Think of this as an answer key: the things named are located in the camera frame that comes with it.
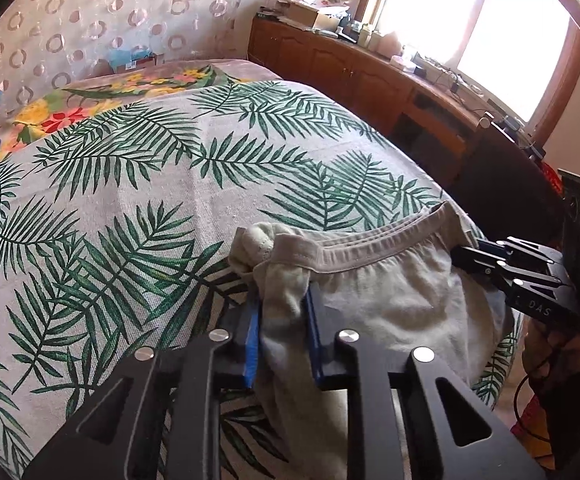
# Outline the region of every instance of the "palm leaf print bedspread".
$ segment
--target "palm leaf print bedspread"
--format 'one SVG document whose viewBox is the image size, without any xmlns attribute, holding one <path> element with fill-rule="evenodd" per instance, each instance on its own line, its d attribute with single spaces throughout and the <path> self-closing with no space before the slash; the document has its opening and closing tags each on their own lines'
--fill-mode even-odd
<svg viewBox="0 0 580 480">
<path fill-rule="evenodd" d="M 20 478 L 122 356 L 185 345 L 243 302 L 225 259 L 238 226 L 361 231 L 447 199 L 377 131 L 285 81 L 123 105 L 10 154 L 0 162 L 1 464 Z M 475 385 L 490 405 L 518 330 Z M 226 391 L 222 401 L 224 475 L 289 477 L 256 400 Z"/>
</svg>

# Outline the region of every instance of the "beige pants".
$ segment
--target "beige pants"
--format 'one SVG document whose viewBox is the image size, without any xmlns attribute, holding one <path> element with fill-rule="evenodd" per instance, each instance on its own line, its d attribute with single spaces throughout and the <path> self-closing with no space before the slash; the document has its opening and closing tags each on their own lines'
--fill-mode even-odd
<svg viewBox="0 0 580 480">
<path fill-rule="evenodd" d="M 501 339 L 502 315 L 451 265 L 457 245 L 476 241 L 449 202 L 359 234 L 263 222 L 237 230 L 228 260 L 262 298 L 255 391 L 302 474 L 346 478 L 346 393 L 320 392 L 312 380 L 301 310 L 308 283 L 319 283 L 347 327 L 386 348 L 428 346 L 471 384 Z"/>
</svg>

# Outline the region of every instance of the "metal bolt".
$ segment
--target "metal bolt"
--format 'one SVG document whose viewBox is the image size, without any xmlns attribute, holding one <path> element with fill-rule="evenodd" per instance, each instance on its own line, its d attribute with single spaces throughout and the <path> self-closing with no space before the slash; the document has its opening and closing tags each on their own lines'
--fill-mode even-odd
<svg viewBox="0 0 580 480">
<path fill-rule="evenodd" d="M 154 348 L 149 346 L 142 346 L 134 352 L 134 358 L 137 361 L 149 361 L 154 357 Z"/>
<path fill-rule="evenodd" d="M 226 339 L 228 339 L 230 337 L 230 333 L 227 330 L 224 330 L 223 328 L 215 328 L 214 330 L 212 330 L 212 332 L 208 334 L 208 337 L 212 341 L 219 343 L 221 341 L 225 341 Z"/>
<path fill-rule="evenodd" d="M 359 339 L 359 334 L 358 332 L 355 332 L 354 330 L 347 328 L 339 332 L 339 339 L 341 339 L 345 343 L 353 343 L 357 339 Z"/>
<path fill-rule="evenodd" d="M 422 363 L 429 363 L 435 358 L 435 353 L 427 346 L 419 346 L 412 351 L 413 357 Z"/>
</svg>

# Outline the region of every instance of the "window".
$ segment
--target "window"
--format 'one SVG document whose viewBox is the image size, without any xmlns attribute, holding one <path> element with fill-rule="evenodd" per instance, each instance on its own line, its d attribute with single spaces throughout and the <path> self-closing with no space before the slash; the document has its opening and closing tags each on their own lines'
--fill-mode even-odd
<svg viewBox="0 0 580 480">
<path fill-rule="evenodd" d="M 558 0 L 376 0 L 366 18 L 525 123 L 544 97 L 570 22 Z"/>
</svg>

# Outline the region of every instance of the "person's hand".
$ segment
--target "person's hand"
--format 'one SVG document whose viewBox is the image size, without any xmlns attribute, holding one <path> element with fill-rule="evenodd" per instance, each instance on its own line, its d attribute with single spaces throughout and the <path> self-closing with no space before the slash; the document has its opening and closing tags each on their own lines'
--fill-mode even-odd
<svg viewBox="0 0 580 480">
<path fill-rule="evenodd" d="M 556 360 L 548 360 L 555 352 L 559 353 Z M 543 381 L 545 393 L 580 372 L 580 334 L 548 332 L 543 323 L 531 319 L 521 361 L 531 379 Z"/>
</svg>

